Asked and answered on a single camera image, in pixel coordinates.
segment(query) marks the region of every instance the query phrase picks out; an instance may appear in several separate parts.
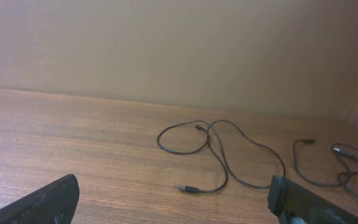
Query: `wall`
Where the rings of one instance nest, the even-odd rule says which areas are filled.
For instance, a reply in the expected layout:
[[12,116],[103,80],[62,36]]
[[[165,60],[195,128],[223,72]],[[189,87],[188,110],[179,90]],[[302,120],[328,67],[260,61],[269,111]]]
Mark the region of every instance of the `wall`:
[[358,1],[0,1],[0,87],[347,119]]

